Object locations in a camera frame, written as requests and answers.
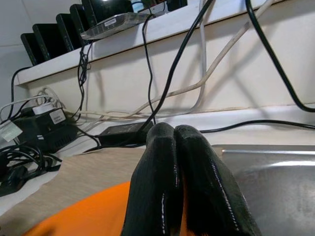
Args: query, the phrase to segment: white shelf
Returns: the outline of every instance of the white shelf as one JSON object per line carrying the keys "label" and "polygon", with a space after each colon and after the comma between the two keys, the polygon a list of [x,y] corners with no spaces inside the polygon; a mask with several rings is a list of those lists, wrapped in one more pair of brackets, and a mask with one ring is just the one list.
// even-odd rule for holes
{"label": "white shelf", "polygon": [[[254,7],[261,6],[265,0],[252,0]],[[189,2],[188,6],[159,16],[148,22],[147,42],[157,41],[187,31],[198,14],[198,0]],[[245,0],[216,0],[205,24],[211,24],[246,12]],[[117,33],[94,43],[91,61],[108,57],[143,45],[142,24]],[[25,84],[49,75],[53,75],[78,65],[80,49],[69,52],[42,64],[21,71],[15,85]]]}

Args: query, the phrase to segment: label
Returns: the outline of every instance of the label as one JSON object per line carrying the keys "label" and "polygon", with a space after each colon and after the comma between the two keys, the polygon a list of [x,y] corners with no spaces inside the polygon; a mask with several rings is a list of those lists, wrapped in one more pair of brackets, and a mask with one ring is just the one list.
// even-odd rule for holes
{"label": "label", "polygon": [[65,116],[62,109],[55,110],[51,112],[49,115],[54,124],[58,124],[65,120]]}
{"label": "label", "polygon": [[23,131],[10,120],[0,125],[0,136],[7,142],[15,139],[22,134],[22,132]]}
{"label": "label", "polygon": [[114,23],[116,23],[117,21],[116,21],[116,18],[114,18],[114,19],[112,19],[112,20],[110,20],[110,21],[106,21],[106,22],[104,22],[104,25],[105,26],[110,26],[110,25],[112,25],[112,24],[114,24]]}

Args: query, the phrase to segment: white cable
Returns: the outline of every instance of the white cable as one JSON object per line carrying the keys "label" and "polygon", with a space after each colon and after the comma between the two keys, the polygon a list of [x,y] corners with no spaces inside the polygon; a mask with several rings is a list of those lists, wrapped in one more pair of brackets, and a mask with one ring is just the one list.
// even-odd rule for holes
{"label": "white cable", "polygon": [[31,101],[31,100],[35,100],[35,99],[39,99],[39,98],[52,98],[51,96],[48,96],[48,95],[40,95],[40,96],[35,96],[35,97],[30,97],[30,98],[26,98],[26,99],[23,99],[23,100],[18,100],[18,101],[15,101],[15,102],[10,102],[6,105],[4,105],[3,107],[0,108],[0,121],[2,122],[2,117],[1,117],[1,113],[3,111],[4,108],[8,107],[8,106],[11,106],[13,104],[17,104],[17,103],[21,103],[21,102],[26,102],[26,101]]}
{"label": "white cable", "polygon": [[[272,3],[275,0],[267,0],[256,12],[256,17],[260,17],[267,9],[272,5]],[[210,65],[209,69],[207,70],[205,76],[202,77],[202,79],[197,82],[194,85],[190,85],[186,88],[182,88],[176,91],[169,92],[166,97],[172,97],[176,96],[185,92],[189,92],[192,90],[195,90],[201,86],[203,86],[209,77],[212,75],[218,64],[222,61],[224,56],[229,52],[229,50],[234,46],[234,44],[245,34],[245,32],[250,28],[251,22],[247,21],[244,26],[236,33],[236,35],[225,45],[225,47],[222,49],[222,51],[219,53],[219,55],[215,58],[215,60],[212,62]],[[158,96],[154,99],[151,100],[152,103],[158,102],[161,99],[161,96]],[[149,106],[149,103],[145,103],[141,107],[139,107],[137,110],[129,113],[128,115],[125,116],[113,116],[110,115],[109,113],[102,113],[102,112],[93,112],[93,111],[79,111],[81,114],[92,114],[92,115],[99,115],[99,116],[106,116],[109,118],[133,118],[134,115],[145,115],[147,116],[148,114],[141,114],[140,112],[147,108]]]}

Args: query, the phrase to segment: black device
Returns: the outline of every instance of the black device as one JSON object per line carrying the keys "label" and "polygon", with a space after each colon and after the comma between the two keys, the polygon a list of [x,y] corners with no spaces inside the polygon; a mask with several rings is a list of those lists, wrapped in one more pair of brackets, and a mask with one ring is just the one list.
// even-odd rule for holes
{"label": "black device", "polygon": [[23,113],[13,122],[23,131],[18,136],[20,143],[36,146],[43,152],[54,153],[77,137],[77,128],[69,124],[62,108],[39,115]]}
{"label": "black device", "polygon": [[75,29],[71,15],[63,13],[58,14],[56,16],[56,21],[67,51],[71,52],[80,48],[81,43],[79,35]]}
{"label": "black device", "polygon": [[80,34],[89,29],[89,23],[83,5],[81,4],[72,5],[70,7],[70,15],[73,20],[75,30],[77,31],[77,34],[79,36],[81,46],[83,46],[87,43],[87,41],[83,40]]}
{"label": "black device", "polygon": [[101,145],[116,145],[125,141],[128,141],[125,145],[143,144],[146,142],[148,131],[153,126],[153,122],[151,121],[139,134],[136,135],[143,124],[144,122],[110,126],[97,137]]}
{"label": "black device", "polygon": [[35,24],[33,31],[45,60],[67,53],[57,24]]}
{"label": "black device", "polygon": [[109,17],[133,12],[132,4],[129,0],[82,0],[82,4],[86,11],[90,27]]}
{"label": "black device", "polygon": [[33,65],[38,65],[45,61],[34,33],[21,34],[21,40]]}
{"label": "black device", "polygon": [[187,6],[187,0],[166,0],[167,10],[175,11],[183,6]]}
{"label": "black device", "polygon": [[26,182],[24,176],[28,173],[25,166],[12,168],[0,183],[0,197],[19,191]]}

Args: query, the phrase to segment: electronic device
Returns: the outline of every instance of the electronic device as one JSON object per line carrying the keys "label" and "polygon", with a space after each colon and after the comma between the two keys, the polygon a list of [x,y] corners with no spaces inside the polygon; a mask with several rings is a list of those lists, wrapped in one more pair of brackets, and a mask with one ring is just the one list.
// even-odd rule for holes
{"label": "electronic device", "polygon": [[85,40],[95,40],[111,36],[130,27],[136,26],[146,20],[148,14],[144,13],[123,13],[110,17],[96,26],[81,33]]}
{"label": "electronic device", "polygon": [[34,33],[21,34],[21,40],[33,65],[38,65],[45,61]]}
{"label": "electronic device", "polygon": [[151,121],[137,134],[137,131],[143,124],[144,122],[110,126],[101,134],[97,135],[97,137],[101,145],[117,145],[122,142],[126,142],[124,145],[144,144],[146,142],[148,131],[153,126],[153,122]]}
{"label": "electronic device", "polygon": [[74,22],[70,14],[58,14],[56,16],[57,25],[63,38],[65,47],[71,52],[81,47],[79,35],[75,29]]}
{"label": "electronic device", "polygon": [[79,36],[81,46],[83,46],[87,42],[81,38],[80,34],[89,29],[89,23],[85,15],[83,5],[81,4],[72,5],[70,7],[70,15],[73,20],[75,30],[77,31],[77,34]]}
{"label": "electronic device", "polygon": [[28,173],[25,166],[12,168],[0,180],[0,197],[19,191],[26,182],[24,176]]}
{"label": "electronic device", "polygon": [[33,31],[45,60],[67,53],[57,24],[35,24]]}
{"label": "electronic device", "polygon": [[129,0],[82,0],[90,27],[114,15],[133,12]]}
{"label": "electronic device", "polygon": [[49,109],[45,104],[21,112],[13,122],[23,131],[19,142],[43,152],[54,153],[77,137],[76,126],[69,124],[62,108]]}
{"label": "electronic device", "polygon": [[187,6],[187,0],[166,0],[168,11],[175,11],[183,6]]}

